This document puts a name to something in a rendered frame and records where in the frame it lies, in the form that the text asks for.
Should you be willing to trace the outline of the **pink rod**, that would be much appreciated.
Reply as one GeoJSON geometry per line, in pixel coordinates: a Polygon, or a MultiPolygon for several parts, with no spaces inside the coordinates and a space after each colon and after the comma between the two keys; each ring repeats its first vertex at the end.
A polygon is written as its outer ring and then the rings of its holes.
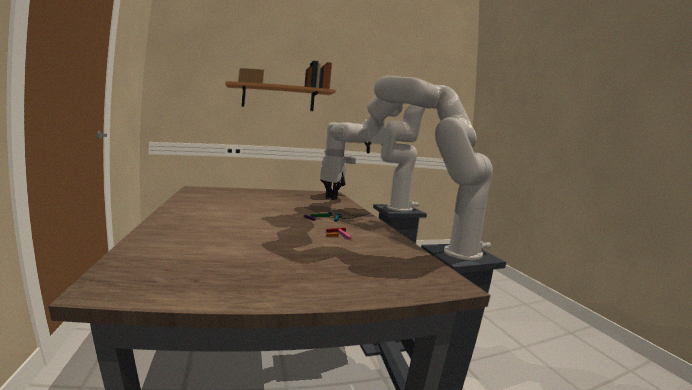
{"type": "Polygon", "coordinates": [[[351,240],[351,236],[348,235],[348,234],[347,234],[346,232],[344,232],[343,230],[338,229],[338,232],[339,232],[341,235],[343,235],[345,238],[347,238],[348,240],[351,240]]]}

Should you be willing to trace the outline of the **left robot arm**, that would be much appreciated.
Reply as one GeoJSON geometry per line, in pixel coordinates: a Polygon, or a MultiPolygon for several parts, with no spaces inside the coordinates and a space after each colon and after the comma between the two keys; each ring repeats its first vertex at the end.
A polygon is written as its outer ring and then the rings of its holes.
{"type": "Polygon", "coordinates": [[[404,103],[436,108],[441,120],[435,130],[436,143],[450,177],[460,185],[450,246],[445,246],[444,252],[462,260],[481,259],[481,250],[491,247],[490,242],[481,241],[481,235],[493,168],[488,157],[473,151],[476,133],[458,95],[448,86],[397,76],[380,78],[374,93],[377,97],[368,102],[367,109],[379,124],[371,116],[363,125],[329,123],[325,155],[344,157],[345,163],[355,164],[356,158],[344,156],[345,142],[368,141],[380,131],[384,119],[404,103]]]}

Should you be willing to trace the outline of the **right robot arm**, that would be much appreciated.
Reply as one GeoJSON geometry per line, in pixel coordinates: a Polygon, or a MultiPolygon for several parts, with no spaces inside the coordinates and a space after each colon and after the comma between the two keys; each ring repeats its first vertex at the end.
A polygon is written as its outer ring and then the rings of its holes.
{"type": "Polygon", "coordinates": [[[409,212],[413,206],[419,206],[418,202],[410,201],[417,150],[412,145],[395,142],[417,140],[425,109],[410,105],[402,121],[392,120],[385,128],[381,158],[384,162],[399,164],[393,173],[391,202],[387,205],[390,210],[409,212]]]}

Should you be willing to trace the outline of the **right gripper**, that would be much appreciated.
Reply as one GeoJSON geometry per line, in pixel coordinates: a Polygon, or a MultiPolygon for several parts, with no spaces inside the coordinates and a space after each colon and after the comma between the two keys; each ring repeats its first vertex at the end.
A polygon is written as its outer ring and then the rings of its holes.
{"type": "Polygon", "coordinates": [[[381,144],[381,145],[382,145],[383,136],[384,136],[384,131],[385,131],[385,128],[382,126],[381,129],[380,129],[380,131],[379,131],[373,138],[371,138],[371,139],[368,141],[368,143],[367,143],[367,142],[364,143],[364,144],[367,146],[367,148],[366,148],[366,152],[367,152],[367,153],[370,153],[370,145],[371,145],[371,143],[381,144]],[[371,143],[370,143],[370,142],[371,142],[371,143]]]}

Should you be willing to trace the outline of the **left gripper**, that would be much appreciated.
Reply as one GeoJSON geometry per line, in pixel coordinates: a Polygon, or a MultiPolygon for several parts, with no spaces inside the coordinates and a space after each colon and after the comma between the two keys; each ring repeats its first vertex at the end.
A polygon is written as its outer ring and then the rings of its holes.
{"type": "Polygon", "coordinates": [[[336,200],[338,197],[338,190],[346,185],[345,184],[346,175],[346,164],[344,157],[335,156],[324,156],[321,172],[320,181],[325,185],[326,188],[326,199],[331,198],[331,200],[336,200]],[[341,183],[340,183],[341,181],[341,183]],[[328,183],[329,182],[329,183],[328,183]],[[333,182],[333,190],[332,190],[333,182]],[[336,185],[337,184],[337,185],[336,185]]]}

